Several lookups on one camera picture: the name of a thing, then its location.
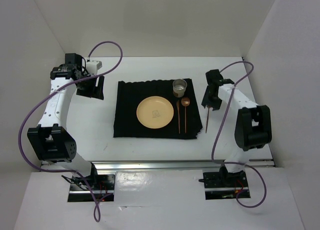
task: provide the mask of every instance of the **round plate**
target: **round plate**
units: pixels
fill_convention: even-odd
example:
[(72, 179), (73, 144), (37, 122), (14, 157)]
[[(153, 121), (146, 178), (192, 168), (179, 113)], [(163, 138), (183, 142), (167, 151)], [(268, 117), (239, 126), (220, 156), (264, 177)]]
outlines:
[(136, 116), (143, 126), (158, 129), (171, 122), (174, 108), (167, 99), (151, 96), (140, 102), (136, 109)]

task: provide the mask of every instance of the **white table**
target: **white table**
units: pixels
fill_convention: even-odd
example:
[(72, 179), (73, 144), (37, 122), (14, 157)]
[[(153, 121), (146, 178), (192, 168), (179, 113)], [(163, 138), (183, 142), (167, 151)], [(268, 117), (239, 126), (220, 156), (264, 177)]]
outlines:
[[(107, 71), (118, 58), (95, 58), (102, 61), (100, 72)], [(67, 130), (76, 140), (77, 152), (88, 161), (132, 160), (209, 160), (215, 136), (226, 109), (223, 103), (219, 111), (210, 113), (208, 133), (205, 133), (207, 110), (201, 101), (207, 87), (205, 73), (212, 69), (241, 61), (241, 57), (128, 57), (120, 66), (105, 76), (104, 100), (74, 95), (67, 117)], [(225, 78), (236, 81), (246, 74), (243, 64), (237, 64), (223, 72)], [(118, 81), (135, 82), (191, 78), (203, 125), (195, 140), (113, 138)], [(254, 100), (248, 79), (238, 88)], [(215, 152), (216, 159), (225, 159), (236, 147), (234, 130), (236, 114), (228, 114)], [(270, 160), (268, 146), (256, 150), (254, 160)]]
[[(58, 173), (31, 174), (15, 230), (70, 229), (290, 229), (301, 230), (299, 212), (282, 168), (260, 168), (268, 192), (254, 209), (235, 199), (205, 200), (201, 170), (118, 172), (114, 202), (100, 205), (101, 222), (93, 218), (93, 202), (68, 203), (69, 184)], [(257, 174), (246, 171), (251, 199), (263, 196)]]

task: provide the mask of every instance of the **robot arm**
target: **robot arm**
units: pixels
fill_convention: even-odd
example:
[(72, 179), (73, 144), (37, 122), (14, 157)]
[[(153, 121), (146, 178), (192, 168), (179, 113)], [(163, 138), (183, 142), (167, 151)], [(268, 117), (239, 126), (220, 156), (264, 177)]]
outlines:
[[(228, 102), (234, 82), (224, 79), (219, 70), (206, 73), (208, 82), (202, 105), (212, 110), (219, 110), (222, 101)], [(255, 149), (260, 149), (271, 142), (271, 118), (268, 106), (259, 106), (251, 101), (239, 89), (235, 88), (230, 109), (237, 113), (234, 138), (238, 147), (231, 151), (226, 162), (246, 164)], [(226, 164), (228, 173), (238, 173), (244, 170), (243, 165)]]
[[(82, 66), (82, 56), (66, 54), (65, 64), (54, 67), (50, 73), (51, 91), (75, 80), (96, 75), (102, 67), (100, 61), (86, 62)], [(83, 176), (94, 177), (96, 169), (77, 153), (76, 141), (67, 132), (67, 115), (71, 98), (77, 95), (104, 99), (104, 77), (72, 84), (54, 95), (47, 103), (44, 114), (37, 127), (29, 128), (27, 137), (39, 160), (56, 163), (70, 170), (76, 170)]]

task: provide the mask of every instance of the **utensil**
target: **utensil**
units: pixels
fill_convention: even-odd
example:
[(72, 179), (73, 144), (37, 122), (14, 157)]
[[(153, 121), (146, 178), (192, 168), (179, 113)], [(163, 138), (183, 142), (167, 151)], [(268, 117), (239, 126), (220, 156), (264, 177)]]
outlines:
[(136, 116), (143, 126), (158, 129), (171, 122), (174, 117), (174, 108), (167, 99), (151, 96), (140, 102), (136, 109)]
[(190, 105), (190, 99), (183, 97), (181, 104), (184, 106), (184, 132), (187, 133), (187, 106)]
[(178, 109), (178, 125), (179, 125), (179, 134), (180, 134), (180, 101), (176, 102), (176, 108)]
[(209, 122), (209, 112), (210, 112), (210, 106), (208, 106), (208, 114), (206, 116), (206, 125), (205, 125), (205, 133), (207, 133), (208, 130), (208, 122)]
[(182, 97), (185, 94), (187, 83), (183, 79), (177, 79), (173, 82), (173, 94), (176, 97)]

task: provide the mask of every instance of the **spoon handle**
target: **spoon handle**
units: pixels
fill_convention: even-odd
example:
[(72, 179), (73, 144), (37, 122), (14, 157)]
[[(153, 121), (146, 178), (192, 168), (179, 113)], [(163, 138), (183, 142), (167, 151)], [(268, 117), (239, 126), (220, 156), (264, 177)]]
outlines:
[(187, 107), (184, 107), (184, 132), (187, 133)]

